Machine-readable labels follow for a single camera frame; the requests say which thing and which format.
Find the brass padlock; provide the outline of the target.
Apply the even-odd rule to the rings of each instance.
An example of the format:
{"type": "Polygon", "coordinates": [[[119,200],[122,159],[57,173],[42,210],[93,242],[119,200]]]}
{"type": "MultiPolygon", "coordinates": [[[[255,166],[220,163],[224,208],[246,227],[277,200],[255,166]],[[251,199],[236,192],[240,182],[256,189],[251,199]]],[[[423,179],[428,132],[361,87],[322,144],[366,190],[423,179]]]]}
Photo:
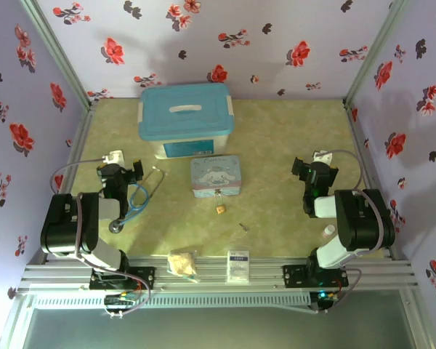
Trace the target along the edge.
{"type": "Polygon", "coordinates": [[[214,193],[215,207],[217,214],[223,214],[227,211],[221,190],[215,190],[214,193]]]}

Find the blue stethoscope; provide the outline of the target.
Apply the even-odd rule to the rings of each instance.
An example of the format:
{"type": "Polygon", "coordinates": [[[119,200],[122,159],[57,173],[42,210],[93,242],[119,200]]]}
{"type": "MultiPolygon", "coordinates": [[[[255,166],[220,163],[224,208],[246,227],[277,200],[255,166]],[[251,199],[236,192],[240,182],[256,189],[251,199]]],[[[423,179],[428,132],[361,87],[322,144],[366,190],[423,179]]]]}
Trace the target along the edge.
{"type": "Polygon", "coordinates": [[[130,184],[129,186],[134,187],[134,191],[128,197],[128,211],[124,218],[118,218],[117,220],[114,220],[109,224],[109,231],[113,234],[118,234],[124,229],[125,224],[138,217],[146,209],[146,207],[150,203],[150,200],[159,189],[160,185],[162,184],[167,175],[167,171],[160,169],[157,166],[153,166],[152,171],[146,176],[146,179],[142,182],[142,184],[139,184],[138,182],[136,182],[135,184],[130,184]],[[160,180],[152,190],[148,190],[145,187],[148,178],[157,173],[161,175],[160,180]],[[136,203],[136,199],[139,194],[143,195],[144,200],[142,203],[136,203]]]}

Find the blue lidded storage box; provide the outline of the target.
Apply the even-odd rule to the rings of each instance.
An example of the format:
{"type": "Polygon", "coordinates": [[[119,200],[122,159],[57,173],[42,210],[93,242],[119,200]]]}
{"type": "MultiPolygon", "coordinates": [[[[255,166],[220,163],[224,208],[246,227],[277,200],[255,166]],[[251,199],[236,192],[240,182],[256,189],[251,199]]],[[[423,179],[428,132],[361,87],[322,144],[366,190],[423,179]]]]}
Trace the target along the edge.
{"type": "Polygon", "coordinates": [[[147,88],[137,122],[140,139],[157,159],[222,155],[235,128],[232,98],[223,83],[147,88]]]}

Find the cartoon dog tin box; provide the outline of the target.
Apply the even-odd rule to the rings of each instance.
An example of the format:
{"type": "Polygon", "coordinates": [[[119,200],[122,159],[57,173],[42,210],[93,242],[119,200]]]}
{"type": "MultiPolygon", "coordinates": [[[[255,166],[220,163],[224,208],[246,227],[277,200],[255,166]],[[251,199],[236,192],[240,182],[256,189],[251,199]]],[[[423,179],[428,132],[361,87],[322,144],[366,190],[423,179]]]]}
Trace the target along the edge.
{"type": "Polygon", "coordinates": [[[192,159],[190,173],[196,198],[237,196],[241,192],[241,163],[236,155],[192,159]]]}

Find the clear bag of snacks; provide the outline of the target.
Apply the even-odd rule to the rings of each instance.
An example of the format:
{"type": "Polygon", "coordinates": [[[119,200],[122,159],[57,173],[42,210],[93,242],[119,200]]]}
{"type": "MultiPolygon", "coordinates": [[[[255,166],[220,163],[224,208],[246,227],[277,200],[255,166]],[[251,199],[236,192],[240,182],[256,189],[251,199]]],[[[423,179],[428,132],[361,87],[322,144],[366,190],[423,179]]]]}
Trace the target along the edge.
{"type": "Polygon", "coordinates": [[[190,282],[198,283],[196,267],[196,250],[172,250],[167,256],[167,272],[173,276],[184,278],[190,282]]]}

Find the white card packet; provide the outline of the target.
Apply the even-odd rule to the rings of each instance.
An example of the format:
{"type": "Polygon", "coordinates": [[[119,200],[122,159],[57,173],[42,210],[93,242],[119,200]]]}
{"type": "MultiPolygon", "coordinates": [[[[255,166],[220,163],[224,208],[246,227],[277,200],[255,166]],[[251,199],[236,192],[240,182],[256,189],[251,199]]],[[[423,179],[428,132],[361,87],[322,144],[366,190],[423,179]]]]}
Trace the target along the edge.
{"type": "Polygon", "coordinates": [[[244,250],[227,253],[227,283],[246,284],[250,279],[250,254],[244,250]]]}

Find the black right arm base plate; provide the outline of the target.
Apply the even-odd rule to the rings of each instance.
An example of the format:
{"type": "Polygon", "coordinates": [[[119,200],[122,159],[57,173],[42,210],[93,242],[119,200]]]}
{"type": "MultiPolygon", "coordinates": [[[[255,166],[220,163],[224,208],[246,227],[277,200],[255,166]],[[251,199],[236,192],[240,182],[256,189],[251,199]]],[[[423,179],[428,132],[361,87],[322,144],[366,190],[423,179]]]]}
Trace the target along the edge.
{"type": "Polygon", "coordinates": [[[284,265],[282,270],[285,288],[345,288],[349,286],[347,274],[341,269],[284,265]]]}

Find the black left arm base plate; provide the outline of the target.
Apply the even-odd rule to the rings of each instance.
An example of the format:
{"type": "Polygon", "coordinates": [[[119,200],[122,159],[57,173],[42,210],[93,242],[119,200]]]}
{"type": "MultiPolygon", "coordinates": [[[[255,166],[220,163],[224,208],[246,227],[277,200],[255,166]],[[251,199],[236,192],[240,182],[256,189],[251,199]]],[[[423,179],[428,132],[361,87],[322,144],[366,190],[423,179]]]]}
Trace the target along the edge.
{"type": "MultiPolygon", "coordinates": [[[[129,267],[127,272],[141,278],[151,289],[153,288],[156,272],[154,267],[129,267]]],[[[139,284],[140,283],[137,280],[128,276],[120,276],[113,273],[92,270],[89,289],[105,291],[134,291],[139,284]]]]}

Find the aluminium corner post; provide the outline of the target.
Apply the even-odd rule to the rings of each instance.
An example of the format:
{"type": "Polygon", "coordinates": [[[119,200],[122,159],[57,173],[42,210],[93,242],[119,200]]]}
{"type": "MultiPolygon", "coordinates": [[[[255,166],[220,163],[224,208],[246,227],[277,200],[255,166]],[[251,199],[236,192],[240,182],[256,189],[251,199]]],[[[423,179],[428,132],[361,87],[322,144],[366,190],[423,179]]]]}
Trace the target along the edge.
{"type": "Polygon", "coordinates": [[[352,102],[362,87],[367,78],[370,70],[374,66],[377,57],[381,54],[384,45],[387,43],[389,37],[393,34],[395,27],[400,22],[405,9],[411,3],[411,0],[391,0],[391,4],[384,22],[377,33],[371,48],[362,63],[346,97],[342,100],[344,109],[349,111],[352,102]]]}
{"type": "Polygon", "coordinates": [[[83,84],[73,69],[70,60],[58,41],[55,32],[52,30],[51,25],[45,18],[37,0],[19,0],[19,2],[27,16],[29,16],[32,23],[35,25],[41,39],[45,43],[49,53],[53,57],[66,81],[69,83],[73,93],[77,96],[78,101],[81,103],[85,111],[89,111],[92,103],[89,101],[89,98],[84,91],[83,84]]]}

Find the aluminium frame rail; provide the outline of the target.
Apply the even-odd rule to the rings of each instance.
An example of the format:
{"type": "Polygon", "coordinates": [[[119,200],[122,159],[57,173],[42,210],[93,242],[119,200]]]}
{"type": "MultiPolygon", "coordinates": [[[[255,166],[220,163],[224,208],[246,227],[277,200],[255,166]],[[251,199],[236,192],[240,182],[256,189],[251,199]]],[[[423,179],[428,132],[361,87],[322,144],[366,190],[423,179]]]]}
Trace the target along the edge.
{"type": "MultiPolygon", "coordinates": [[[[154,292],[164,293],[229,293],[229,292],[286,292],[283,281],[284,265],[303,265],[305,258],[250,258],[250,278],[247,284],[229,284],[226,257],[197,257],[199,282],[194,283],[166,271],[166,258],[143,256],[129,263],[136,267],[156,269],[154,292]]],[[[399,290],[418,286],[411,264],[406,260],[361,257],[348,265],[348,279],[357,277],[355,269],[362,270],[356,291],[399,290]]],[[[77,260],[49,257],[43,264],[25,266],[17,286],[19,293],[87,291],[90,268],[77,260]]]]}

